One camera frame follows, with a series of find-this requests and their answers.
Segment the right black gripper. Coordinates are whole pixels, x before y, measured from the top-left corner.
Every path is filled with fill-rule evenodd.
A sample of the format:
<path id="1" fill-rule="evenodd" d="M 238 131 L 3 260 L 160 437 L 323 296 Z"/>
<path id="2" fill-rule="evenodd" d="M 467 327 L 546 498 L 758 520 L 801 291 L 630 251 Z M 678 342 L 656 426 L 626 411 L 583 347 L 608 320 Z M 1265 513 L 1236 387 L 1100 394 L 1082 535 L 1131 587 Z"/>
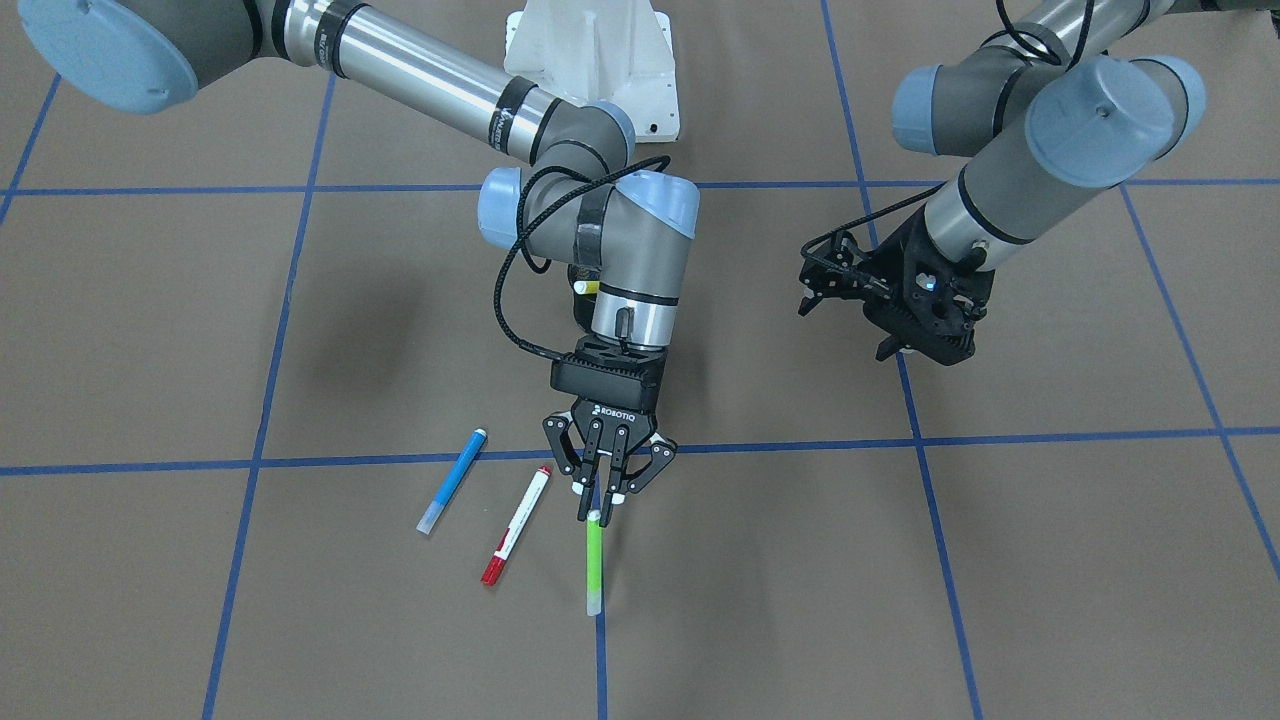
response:
<path id="1" fill-rule="evenodd" d="M 625 495 L 641 492 L 678 452 L 678 445 L 658 432 L 654 414 L 589 398 L 577 398 L 566 413 L 547 416 L 543 428 L 557 469 L 579 487 L 580 521 L 593 510 L 596 474 L 602 471 L 602 527 L 609 524 Z"/>

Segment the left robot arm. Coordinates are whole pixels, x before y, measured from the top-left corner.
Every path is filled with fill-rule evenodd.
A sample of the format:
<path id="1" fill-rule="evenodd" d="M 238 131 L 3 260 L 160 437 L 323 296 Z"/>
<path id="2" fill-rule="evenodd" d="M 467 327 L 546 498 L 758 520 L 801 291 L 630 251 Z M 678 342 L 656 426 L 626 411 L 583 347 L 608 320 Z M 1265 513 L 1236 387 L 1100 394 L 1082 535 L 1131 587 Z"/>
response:
<path id="1" fill-rule="evenodd" d="M 803 245 L 806 315 L 859 300 L 886 338 L 950 366 L 975 352 L 995 272 L 1102 191 L 1167 156 L 1201 123 L 1207 96 L 1189 63 L 1124 59 L 1108 47 L 1162 15 L 1276 12 L 1275 1 L 1043 1 L 959 64 L 919 67 L 892 104 L 906 150 L 965 159 L 908 200 L 910 218 L 876 249 L 852 223 Z"/>

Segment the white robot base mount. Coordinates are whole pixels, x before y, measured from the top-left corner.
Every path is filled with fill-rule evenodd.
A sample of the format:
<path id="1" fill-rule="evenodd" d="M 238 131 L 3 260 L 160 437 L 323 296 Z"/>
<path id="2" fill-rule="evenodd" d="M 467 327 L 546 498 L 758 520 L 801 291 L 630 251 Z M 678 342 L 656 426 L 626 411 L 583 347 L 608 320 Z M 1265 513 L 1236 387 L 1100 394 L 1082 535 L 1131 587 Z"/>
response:
<path id="1" fill-rule="evenodd" d="M 608 101 L 640 143 L 681 133 L 671 19 L 649 1 L 529 1 L 506 19 L 504 69 L 566 101 Z"/>

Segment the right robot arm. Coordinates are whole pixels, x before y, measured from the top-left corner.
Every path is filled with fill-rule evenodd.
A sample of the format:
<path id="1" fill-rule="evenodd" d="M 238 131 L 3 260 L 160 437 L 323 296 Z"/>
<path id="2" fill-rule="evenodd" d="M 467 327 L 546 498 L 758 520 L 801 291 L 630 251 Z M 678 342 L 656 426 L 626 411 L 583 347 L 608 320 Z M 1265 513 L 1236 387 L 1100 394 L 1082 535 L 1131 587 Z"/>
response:
<path id="1" fill-rule="evenodd" d="M 543 425 L 577 516 L 602 525 L 675 459 L 657 406 L 699 188 L 666 156 L 637 160 L 637 133 L 611 102 L 576 105 L 362 1 L 20 1 L 36 53 L 82 94 L 150 115 L 257 59 L 326 72 L 495 152 L 477 196 L 481 237 L 504 252 L 495 322 L 550 364 L 570 409 Z M 511 269 L 553 264 L 599 284 L 575 313 L 582 337 L 554 350 L 520 336 L 504 310 Z"/>

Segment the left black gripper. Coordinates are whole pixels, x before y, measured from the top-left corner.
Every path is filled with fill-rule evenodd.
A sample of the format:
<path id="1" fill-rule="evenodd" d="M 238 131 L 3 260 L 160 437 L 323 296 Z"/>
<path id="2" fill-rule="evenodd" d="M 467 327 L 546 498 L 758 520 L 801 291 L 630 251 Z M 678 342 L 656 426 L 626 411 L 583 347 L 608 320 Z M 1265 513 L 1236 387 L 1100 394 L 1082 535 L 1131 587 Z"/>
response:
<path id="1" fill-rule="evenodd" d="M 861 300 L 864 316 L 887 332 L 878 363 L 895 354 L 925 355 L 951 366 L 977 350 L 974 325 L 986 316 L 993 273 L 956 264 L 933 243 L 923 215 L 910 217 L 868 256 L 851 232 L 829 232 L 800 247 L 805 288 L 797 314 L 826 299 Z M 876 297 L 876 278 L 890 291 Z"/>

